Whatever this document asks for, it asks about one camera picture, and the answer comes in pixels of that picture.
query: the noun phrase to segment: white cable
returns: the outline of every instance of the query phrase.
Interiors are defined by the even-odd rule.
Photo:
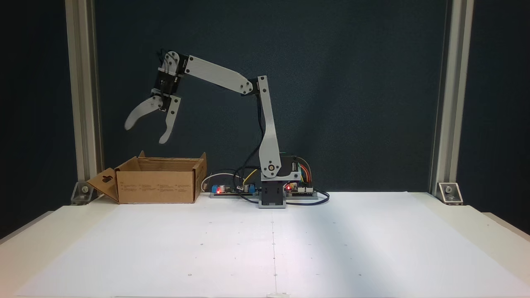
[[[204,188],[202,188],[203,185],[204,185],[204,181],[210,179],[210,178],[213,177],[213,176],[217,176],[217,175],[230,175],[230,176],[233,176],[234,174],[231,174],[231,173],[217,173],[217,174],[210,175],[210,176],[204,178],[204,180],[200,183],[200,189],[201,189],[202,191],[205,191]]]

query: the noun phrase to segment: box flap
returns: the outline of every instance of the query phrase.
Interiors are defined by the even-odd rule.
[[[136,156],[131,158],[130,160],[116,167],[115,171],[127,171],[127,172],[141,171],[140,165],[138,164],[138,158],[136,158]]]
[[[206,166],[206,152],[203,152],[202,155],[200,156],[200,159],[203,159],[204,160],[204,163],[205,163],[205,166]],[[194,169],[197,169],[198,167],[200,167],[201,165],[201,160],[197,160],[197,162],[195,163],[195,165],[193,166]]]
[[[116,191],[116,173],[113,169],[108,168],[87,182],[93,188],[99,190],[118,202],[118,192]]]
[[[194,198],[197,199],[201,192],[201,183],[208,174],[207,165],[206,165],[206,152],[203,152],[199,160],[193,166],[195,172],[195,188],[194,188]]]

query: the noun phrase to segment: robotic arm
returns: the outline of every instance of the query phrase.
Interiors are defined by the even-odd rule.
[[[259,98],[265,118],[265,134],[259,149],[261,181],[263,183],[259,206],[262,208],[285,208],[283,185],[290,181],[299,181],[299,169],[292,156],[280,157],[267,76],[248,80],[228,68],[195,56],[169,51],[164,56],[162,66],[158,68],[158,76],[153,89],[151,89],[151,96],[130,113],[125,121],[125,129],[131,129],[142,116],[161,110],[166,112],[167,116],[166,131],[159,143],[167,142],[181,102],[181,98],[173,94],[176,94],[180,79],[185,75],[198,77],[238,92],[244,97],[256,95]]]

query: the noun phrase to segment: electronic component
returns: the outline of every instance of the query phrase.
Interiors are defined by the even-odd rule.
[[[285,185],[286,197],[317,197],[316,191],[313,191],[313,186],[308,183],[307,186],[298,183],[289,183]]]
[[[249,199],[258,199],[260,196],[260,193],[258,191],[256,192],[242,192],[241,195],[248,197]],[[221,192],[221,193],[210,193],[210,198],[225,198],[225,199],[240,199],[241,197],[239,194],[235,192]]]

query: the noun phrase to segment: line on paper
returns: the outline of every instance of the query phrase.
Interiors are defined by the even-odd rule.
[[[276,274],[276,249],[275,249],[275,242],[274,242],[274,218],[273,218],[273,215],[272,215],[272,212],[270,213],[270,223],[272,225],[272,259],[274,260],[274,291],[277,292],[278,291],[278,284],[276,283],[276,276],[278,276],[278,274]]]

